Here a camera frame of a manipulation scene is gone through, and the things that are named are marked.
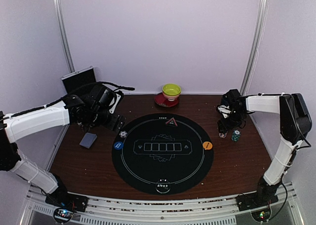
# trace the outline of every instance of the round black mat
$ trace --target round black mat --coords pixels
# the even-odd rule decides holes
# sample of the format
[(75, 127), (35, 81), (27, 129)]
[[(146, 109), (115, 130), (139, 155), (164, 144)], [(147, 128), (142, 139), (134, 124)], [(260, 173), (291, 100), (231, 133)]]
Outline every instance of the round black mat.
[(211, 168), (214, 152), (205, 150), (204, 142), (211, 140), (194, 121), (169, 113), (151, 114), (119, 132), (112, 160), (122, 179), (137, 190), (175, 194), (197, 185)]

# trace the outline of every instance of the dark brown tabletop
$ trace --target dark brown tabletop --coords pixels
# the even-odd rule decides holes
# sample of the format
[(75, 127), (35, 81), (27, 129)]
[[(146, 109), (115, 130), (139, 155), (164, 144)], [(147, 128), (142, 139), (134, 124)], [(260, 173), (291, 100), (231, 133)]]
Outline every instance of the dark brown tabletop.
[(146, 194), (129, 186), (117, 174), (112, 163), (112, 147), (116, 134), (104, 127), (90, 130), (98, 136), (90, 149), (79, 145), (84, 133), (71, 125), (61, 143), (50, 171), (61, 177), (70, 192), (139, 200), (174, 200), (218, 197), (256, 190), (259, 178), (271, 163), (269, 154), (250, 118), (241, 129), (238, 142), (218, 136), (220, 115), (215, 106), (219, 95), (181, 95), (180, 104), (165, 109), (154, 103), (154, 95), (126, 95), (116, 112), (127, 118), (152, 113), (174, 113), (198, 123), (209, 134), (214, 146), (213, 165), (203, 181), (192, 189), (173, 195)]

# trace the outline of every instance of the red triangle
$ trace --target red triangle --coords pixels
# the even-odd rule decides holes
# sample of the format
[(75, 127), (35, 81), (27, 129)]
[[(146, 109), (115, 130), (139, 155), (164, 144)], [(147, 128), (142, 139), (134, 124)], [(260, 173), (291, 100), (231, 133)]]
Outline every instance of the red triangle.
[(171, 118), (169, 121), (167, 121), (165, 124), (166, 125), (171, 125), (171, 126), (178, 126), (178, 124), (177, 124), (177, 122), (176, 122), (174, 117)]

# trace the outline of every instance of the orange disc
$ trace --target orange disc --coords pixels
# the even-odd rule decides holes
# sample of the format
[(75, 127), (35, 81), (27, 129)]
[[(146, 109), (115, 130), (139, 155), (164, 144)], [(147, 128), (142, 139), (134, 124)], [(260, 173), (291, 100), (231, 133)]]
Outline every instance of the orange disc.
[(203, 143), (203, 148), (204, 148), (205, 150), (211, 150), (211, 149), (213, 148), (213, 145), (212, 145), (211, 142), (205, 141), (205, 142)]

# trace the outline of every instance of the blue button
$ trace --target blue button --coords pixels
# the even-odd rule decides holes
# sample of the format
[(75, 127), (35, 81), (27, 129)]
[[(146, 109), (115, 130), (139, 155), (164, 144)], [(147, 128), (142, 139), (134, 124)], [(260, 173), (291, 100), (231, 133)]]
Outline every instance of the blue button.
[(121, 150), (123, 147), (124, 147), (124, 144), (123, 144), (122, 142), (116, 142), (116, 143), (114, 144), (114, 148), (115, 148), (116, 150)]

